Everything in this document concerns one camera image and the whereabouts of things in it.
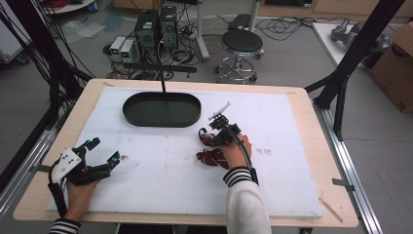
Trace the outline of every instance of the wooden table frame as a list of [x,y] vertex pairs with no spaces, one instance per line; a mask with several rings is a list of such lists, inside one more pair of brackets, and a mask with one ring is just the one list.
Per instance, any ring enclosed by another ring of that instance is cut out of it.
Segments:
[[[132,87],[160,89],[160,82],[93,79],[90,81],[56,137],[43,165],[50,166],[64,147],[75,146],[80,133],[105,87]],[[357,216],[350,197],[343,186],[334,185],[333,178],[341,178],[319,120],[307,92],[302,88],[225,85],[205,83],[168,82],[167,90],[221,91],[281,94],[288,97],[301,137],[310,171],[313,175],[319,202],[324,213],[321,218],[272,218],[273,226],[296,227],[356,227]],[[47,211],[52,194],[48,187],[48,175],[37,172],[30,182],[14,212],[17,220],[55,220],[58,213]],[[122,223],[170,223],[225,225],[224,215],[189,214],[129,214],[87,213],[83,221]]]

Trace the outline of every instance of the floor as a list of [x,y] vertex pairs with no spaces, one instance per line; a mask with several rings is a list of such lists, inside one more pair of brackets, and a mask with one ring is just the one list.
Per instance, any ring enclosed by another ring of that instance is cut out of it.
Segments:
[[[105,77],[110,63],[102,48],[116,35],[131,33],[135,20],[132,15],[114,12],[108,1],[95,13],[77,11],[59,16],[65,23],[85,20],[108,25],[92,39],[70,43],[70,48],[95,77]],[[250,13],[244,1],[209,0],[204,3],[204,29],[222,34],[226,24],[216,15],[232,20],[232,14]],[[190,17],[195,15],[190,9]],[[301,27],[288,39],[275,41],[257,30],[264,42],[265,55],[252,58],[258,79],[249,85],[306,87],[330,74],[334,63],[314,30]],[[170,82],[188,81],[215,83],[213,68],[227,56],[220,49],[220,39],[206,37],[210,61],[196,65],[198,72],[189,78],[175,74]],[[314,98],[319,91],[310,93]],[[48,86],[33,64],[12,63],[0,70],[0,170],[12,160],[48,108]],[[384,233],[413,233],[413,115],[400,113],[368,77],[367,70],[357,69],[348,84],[343,121],[343,138],[352,156],[364,190]],[[0,220],[0,233],[47,233],[51,222],[26,222],[13,219],[13,210],[21,193]],[[115,233],[114,223],[84,223],[80,233]],[[298,233],[297,228],[274,227],[273,233]],[[365,233],[362,223],[356,228],[315,228],[313,233]]]

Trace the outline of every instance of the black oval bowl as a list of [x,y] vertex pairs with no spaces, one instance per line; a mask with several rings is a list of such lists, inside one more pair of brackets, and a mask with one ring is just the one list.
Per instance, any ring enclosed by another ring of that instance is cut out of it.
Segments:
[[200,119],[201,103],[189,94],[143,92],[129,97],[123,111],[135,126],[185,128]]

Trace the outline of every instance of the stool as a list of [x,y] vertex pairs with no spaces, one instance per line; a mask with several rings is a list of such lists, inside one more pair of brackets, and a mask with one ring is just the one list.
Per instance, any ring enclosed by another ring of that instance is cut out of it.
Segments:
[[215,72],[220,74],[217,83],[222,78],[242,81],[243,84],[246,79],[255,82],[257,74],[254,66],[243,57],[257,56],[260,59],[259,52],[263,45],[261,38],[250,31],[233,29],[222,35],[221,44],[234,57],[225,58],[215,66]]

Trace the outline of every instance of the human hand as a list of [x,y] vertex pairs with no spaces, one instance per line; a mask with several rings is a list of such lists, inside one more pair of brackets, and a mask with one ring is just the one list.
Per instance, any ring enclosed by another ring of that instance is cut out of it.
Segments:
[[[244,143],[246,152],[251,156],[251,143],[248,140],[247,135],[239,134],[238,138]],[[235,140],[233,140],[229,145],[221,145],[219,149],[224,153],[224,157],[228,162],[229,169],[236,167],[246,167],[245,157],[240,149],[240,146]]]
[[85,185],[74,185],[67,182],[67,192],[69,194],[69,208],[64,216],[67,219],[80,221],[89,208],[94,189],[100,180]]

